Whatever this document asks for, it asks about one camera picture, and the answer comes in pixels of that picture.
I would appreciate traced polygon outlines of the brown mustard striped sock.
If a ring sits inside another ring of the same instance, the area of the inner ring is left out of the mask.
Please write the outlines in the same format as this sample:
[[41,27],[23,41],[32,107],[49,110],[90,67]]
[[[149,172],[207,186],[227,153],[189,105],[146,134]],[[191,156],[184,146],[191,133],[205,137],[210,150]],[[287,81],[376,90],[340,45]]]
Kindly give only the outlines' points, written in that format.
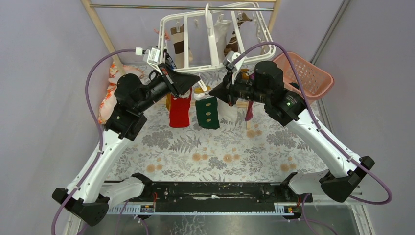
[[165,105],[166,105],[166,108],[167,108],[167,110],[170,112],[170,110],[171,110],[171,99],[172,99],[172,94],[168,94],[167,96],[166,96],[166,101],[165,101]]

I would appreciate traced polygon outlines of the white hanger clip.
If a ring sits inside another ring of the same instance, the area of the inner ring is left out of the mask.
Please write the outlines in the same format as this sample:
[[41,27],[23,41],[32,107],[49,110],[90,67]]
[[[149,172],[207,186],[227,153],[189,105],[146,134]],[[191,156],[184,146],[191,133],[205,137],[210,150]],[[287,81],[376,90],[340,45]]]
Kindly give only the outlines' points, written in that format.
[[205,83],[203,82],[203,80],[202,80],[202,79],[200,79],[200,80],[198,81],[198,85],[199,85],[199,87],[202,89],[202,91],[203,91],[203,92],[206,92],[206,91],[208,90],[207,86],[205,85]]

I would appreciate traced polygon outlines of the red fluffy sock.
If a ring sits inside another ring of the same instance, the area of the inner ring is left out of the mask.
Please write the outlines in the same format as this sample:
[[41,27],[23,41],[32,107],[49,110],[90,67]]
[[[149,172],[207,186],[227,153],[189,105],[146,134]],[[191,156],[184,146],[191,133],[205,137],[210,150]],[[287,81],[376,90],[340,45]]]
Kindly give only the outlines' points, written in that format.
[[169,126],[172,128],[186,128],[190,125],[189,109],[191,96],[185,98],[170,98]]

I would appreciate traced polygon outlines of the white plastic sock hanger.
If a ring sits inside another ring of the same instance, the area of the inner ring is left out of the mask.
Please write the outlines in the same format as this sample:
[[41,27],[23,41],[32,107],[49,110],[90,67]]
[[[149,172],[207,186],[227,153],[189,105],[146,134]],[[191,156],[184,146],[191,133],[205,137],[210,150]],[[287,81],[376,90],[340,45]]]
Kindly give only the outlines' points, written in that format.
[[[165,63],[164,49],[175,62],[175,51],[171,41],[170,29],[184,25],[184,68],[175,69],[177,72],[198,75],[203,72],[222,70],[225,68],[224,60],[219,62],[217,46],[214,34],[214,24],[217,20],[232,20],[227,34],[227,44],[235,31],[238,39],[239,53],[245,52],[255,44],[271,42],[269,31],[263,12],[255,1],[240,1],[228,5],[211,6],[207,3],[199,10],[171,14],[160,21],[159,38],[157,48],[162,50],[162,58],[159,62]],[[237,18],[245,12],[251,22],[245,22],[240,29],[237,26]]]

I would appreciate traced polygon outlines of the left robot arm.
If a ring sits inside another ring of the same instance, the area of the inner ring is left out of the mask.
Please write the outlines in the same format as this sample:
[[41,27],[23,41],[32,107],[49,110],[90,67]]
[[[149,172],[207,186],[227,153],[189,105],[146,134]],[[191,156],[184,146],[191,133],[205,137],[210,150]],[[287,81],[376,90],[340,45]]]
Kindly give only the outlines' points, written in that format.
[[150,73],[148,84],[133,73],[118,79],[116,105],[100,132],[95,153],[66,188],[57,188],[52,194],[55,201],[89,226],[99,224],[110,208],[123,201],[146,201],[151,197],[151,180],[139,173],[108,188],[102,186],[127,145],[145,125],[144,111],[168,94],[185,95],[201,80],[197,75],[174,71],[165,63],[158,67]]

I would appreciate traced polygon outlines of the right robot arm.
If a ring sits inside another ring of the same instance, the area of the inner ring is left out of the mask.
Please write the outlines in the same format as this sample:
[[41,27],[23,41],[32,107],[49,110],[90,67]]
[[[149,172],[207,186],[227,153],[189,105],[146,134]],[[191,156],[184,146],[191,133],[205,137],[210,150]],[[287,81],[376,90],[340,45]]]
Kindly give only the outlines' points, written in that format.
[[265,112],[288,128],[308,145],[326,164],[327,170],[315,173],[292,173],[281,187],[281,197],[288,202],[300,194],[324,193],[337,202],[344,202],[366,176],[357,165],[341,152],[346,147],[331,132],[317,124],[310,115],[305,100],[284,87],[283,71],[272,61],[262,61],[254,67],[254,79],[243,80],[229,71],[223,81],[209,94],[232,106],[238,99],[264,104]]

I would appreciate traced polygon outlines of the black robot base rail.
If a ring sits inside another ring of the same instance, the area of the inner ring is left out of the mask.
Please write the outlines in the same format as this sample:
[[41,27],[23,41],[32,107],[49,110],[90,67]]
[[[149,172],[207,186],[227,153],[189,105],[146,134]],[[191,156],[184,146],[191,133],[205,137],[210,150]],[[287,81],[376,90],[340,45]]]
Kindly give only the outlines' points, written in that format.
[[303,201],[312,196],[296,194],[283,183],[152,182],[133,203],[146,206],[146,213],[166,214],[277,214],[300,213]]

